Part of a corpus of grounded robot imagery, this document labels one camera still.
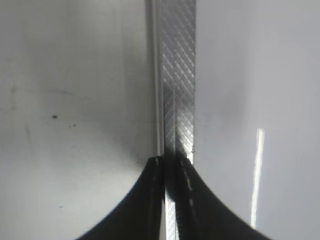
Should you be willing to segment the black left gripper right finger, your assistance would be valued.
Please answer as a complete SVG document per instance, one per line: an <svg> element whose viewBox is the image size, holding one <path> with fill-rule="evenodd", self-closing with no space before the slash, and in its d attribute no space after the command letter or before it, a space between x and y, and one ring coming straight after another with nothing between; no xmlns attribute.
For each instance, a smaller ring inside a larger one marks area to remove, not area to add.
<svg viewBox="0 0 320 240"><path fill-rule="evenodd" d="M175 202L181 240L266 240L226 207L181 153L164 156L166 184Z"/></svg>

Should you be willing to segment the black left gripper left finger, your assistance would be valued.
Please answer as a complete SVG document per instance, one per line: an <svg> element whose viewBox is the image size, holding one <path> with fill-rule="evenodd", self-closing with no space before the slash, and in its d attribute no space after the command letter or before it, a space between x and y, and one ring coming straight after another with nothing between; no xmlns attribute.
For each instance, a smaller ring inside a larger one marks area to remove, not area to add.
<svg viewBox="0 0 320 240"><path fill-rule="evenodd" d="M80 240L158 240L165 195L165 164L151 157L123 200Z"/></svg>

